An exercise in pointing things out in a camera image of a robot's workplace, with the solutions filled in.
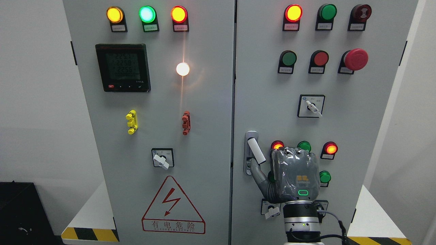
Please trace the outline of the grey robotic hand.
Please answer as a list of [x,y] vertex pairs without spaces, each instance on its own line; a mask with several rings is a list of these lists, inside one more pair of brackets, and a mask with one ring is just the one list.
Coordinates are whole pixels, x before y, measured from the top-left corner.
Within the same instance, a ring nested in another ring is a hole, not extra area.
[[318,160],[314,153],[301,148],[282,147],[271,152],[271,181],[260,165],[251,165],[252,177],[263,197],[270,203],[297,200],[315,201],[320,190]]

